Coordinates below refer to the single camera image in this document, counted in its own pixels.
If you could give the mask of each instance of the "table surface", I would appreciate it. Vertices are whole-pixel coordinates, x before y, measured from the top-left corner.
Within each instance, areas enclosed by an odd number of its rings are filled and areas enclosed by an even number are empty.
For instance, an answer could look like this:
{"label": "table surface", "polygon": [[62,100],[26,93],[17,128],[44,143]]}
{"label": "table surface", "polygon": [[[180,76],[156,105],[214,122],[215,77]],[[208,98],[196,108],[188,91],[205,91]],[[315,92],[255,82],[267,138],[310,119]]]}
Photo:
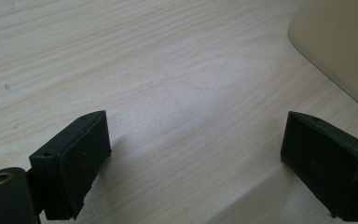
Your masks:
{"label": "table surface", "polygon": [[51,223],[341,223],[280,160],[290,110],[358,137],[358,103],[288,39],[299,4],[0,0],[0,169],[106,110],[112,157]]}

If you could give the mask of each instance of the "metal ring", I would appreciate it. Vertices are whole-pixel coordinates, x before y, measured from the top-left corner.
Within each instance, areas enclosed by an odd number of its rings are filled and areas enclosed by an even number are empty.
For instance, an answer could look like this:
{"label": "metal ring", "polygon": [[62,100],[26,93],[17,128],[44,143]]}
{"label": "metal ring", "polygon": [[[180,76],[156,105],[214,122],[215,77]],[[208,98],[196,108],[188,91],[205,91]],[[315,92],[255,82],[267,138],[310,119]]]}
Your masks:
{"label": "metal ring", "polygon": [[10,172],[0,173],[0,185],[6,183],[11,178],[13,178],[14,174]]}

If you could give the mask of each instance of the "black clamp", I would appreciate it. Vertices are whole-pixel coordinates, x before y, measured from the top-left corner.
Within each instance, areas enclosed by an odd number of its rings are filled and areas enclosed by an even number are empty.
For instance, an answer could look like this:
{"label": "black clamp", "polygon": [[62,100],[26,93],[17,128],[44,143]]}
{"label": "black clamp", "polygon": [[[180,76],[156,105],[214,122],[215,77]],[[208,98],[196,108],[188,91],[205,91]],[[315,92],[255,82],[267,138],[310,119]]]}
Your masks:
{"label": "black clamp", "polygon": [[82,116],[30,156],[32,168],[0,170],[0,223],[76,218],[92,182],[110,157],[105,111]]}
{"label": "black clamp", "polygon": [[358,139],[333,125],[289,112],[282,160],[332,217],[358,221]]}

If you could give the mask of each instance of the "light wood grain surface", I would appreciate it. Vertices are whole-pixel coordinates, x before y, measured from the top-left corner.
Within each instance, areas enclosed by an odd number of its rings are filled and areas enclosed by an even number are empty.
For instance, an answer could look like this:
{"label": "light wood grain surface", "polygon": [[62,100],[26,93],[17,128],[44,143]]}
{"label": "light wood grain surface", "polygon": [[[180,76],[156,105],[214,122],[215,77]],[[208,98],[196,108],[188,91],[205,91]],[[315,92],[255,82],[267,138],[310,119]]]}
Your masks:
{"label": "light wood grain surface", "polygon": [[358,137],[307,61],[295,0],[0,0],[0,169],[105,109],[113,149],[76,221],[341,223],[280,160],[287,112]]}

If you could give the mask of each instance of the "wood grain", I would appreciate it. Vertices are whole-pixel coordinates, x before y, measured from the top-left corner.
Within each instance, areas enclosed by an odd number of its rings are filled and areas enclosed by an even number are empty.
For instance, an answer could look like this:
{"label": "wood grain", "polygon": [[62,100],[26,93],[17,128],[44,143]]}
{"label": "wood grain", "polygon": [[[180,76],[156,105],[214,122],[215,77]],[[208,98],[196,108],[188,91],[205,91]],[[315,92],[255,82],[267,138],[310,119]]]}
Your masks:
{"label": "wood grain", "polygon": [[280,160],[289,110],[358,137],[358,103],[288,39],[299,3],[0,0],[0,169],[105,109],[76,223],[341,223]]}

